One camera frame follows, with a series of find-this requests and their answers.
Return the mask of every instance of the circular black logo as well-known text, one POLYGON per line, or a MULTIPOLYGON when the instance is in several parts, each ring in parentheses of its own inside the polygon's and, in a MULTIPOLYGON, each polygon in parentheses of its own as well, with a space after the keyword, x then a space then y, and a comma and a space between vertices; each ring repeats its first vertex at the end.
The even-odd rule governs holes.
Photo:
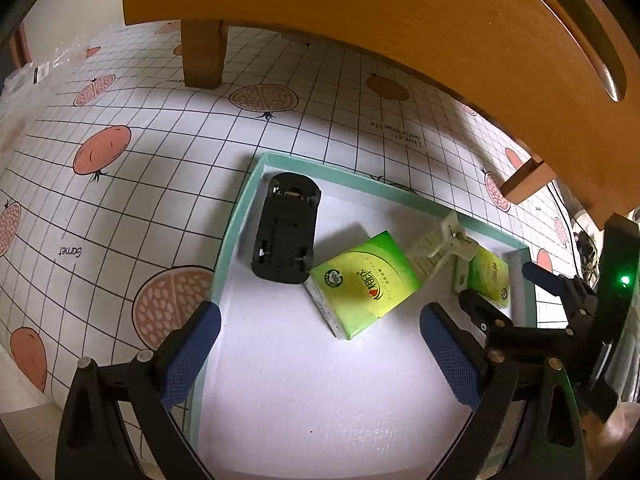
POLYGON ((324 274, 324 282, 332 288, 342 285, 342 275, 339 270, 329 269, 324 274))

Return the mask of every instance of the white wall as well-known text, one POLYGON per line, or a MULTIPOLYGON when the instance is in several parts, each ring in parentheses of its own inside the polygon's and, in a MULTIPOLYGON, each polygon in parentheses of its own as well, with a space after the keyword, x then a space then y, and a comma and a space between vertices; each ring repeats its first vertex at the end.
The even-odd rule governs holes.
POLYGON ((38 0, 24 28, 33 60, 46 60, 60 44, 81 34, 89 40, 114 23, 124 23, 122 0, 38 0))

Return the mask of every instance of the brand logo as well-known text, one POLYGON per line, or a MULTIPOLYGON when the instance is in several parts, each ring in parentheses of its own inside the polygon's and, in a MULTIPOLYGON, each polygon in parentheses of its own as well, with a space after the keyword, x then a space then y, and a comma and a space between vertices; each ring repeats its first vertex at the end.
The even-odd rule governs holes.
POLYGON ((369 289, 369 295, 374 300, 382 298, 382 289, 376 277, 370 270, 362 269, 360 272, 356 272, 360 276, 360 279, 364 282, 365 286, 369 289))
POLYGON ((342 285, 342 275, 340 271, 337 269, 329 269, 324 274, 324 282, 329 285, 331 288, 336 288, 337 286, 342 285))

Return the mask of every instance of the wooden block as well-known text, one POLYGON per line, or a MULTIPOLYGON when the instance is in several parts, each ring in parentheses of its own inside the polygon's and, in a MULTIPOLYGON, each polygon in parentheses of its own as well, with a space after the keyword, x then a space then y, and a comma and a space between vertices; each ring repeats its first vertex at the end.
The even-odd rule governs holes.
POLYGON ((546 162, 530 158, 500 186, 500 192, 511 203, 519 204, 555 179, 546 162))
POLYGON ((222 83, 227 26, 222 20, 182 20, 184 85, 213 90, 222 83))

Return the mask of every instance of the black line grid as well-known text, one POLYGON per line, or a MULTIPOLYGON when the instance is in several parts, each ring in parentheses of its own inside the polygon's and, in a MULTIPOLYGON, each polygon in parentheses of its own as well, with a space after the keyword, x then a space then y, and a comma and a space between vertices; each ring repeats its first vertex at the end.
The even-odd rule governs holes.
MULTIPOLYGON (((0 177, 2 200, 22 207, 0 258, 0 344, 8 346, 21 326, 40 334, 50 368, 46 393, 57 403, 83 354, 109 364, 144 348, 130 310, 145 280, 174 266, 215 266, 247 174, 267 151, 407 186, 508 232, 533 256, 545 248, 556 270, 572 273, 571 250, 554 229, 566 212, 546 190, 503 212, 484 186, 483 170, 503 178, 513 172, 506 148, 526 154, 446 94, 343 46, 243 27, 229 30, 223 84, 191 89, 173 54, 180 34, 155 34, 161 25, 112 28, 94 39, 100 51, 19 140, 0 177), (103 94, 73 106, 85 85, 107 74, 116 80, 103 94), (373 74, 404 86, 407 101, 373 92, 373 74), (267 83, 292 89, 296 108, 267 121, 228 100, 242 86, 267 83), (82 143, 116 124, 128 126, 132 139, 107 175, 90 182, 74 174, 82 143), (82 254, 62 255, 62 247, 82 254)), ((541 324, 564 326, 555 299, 538 291, 538 301, 541 324)))

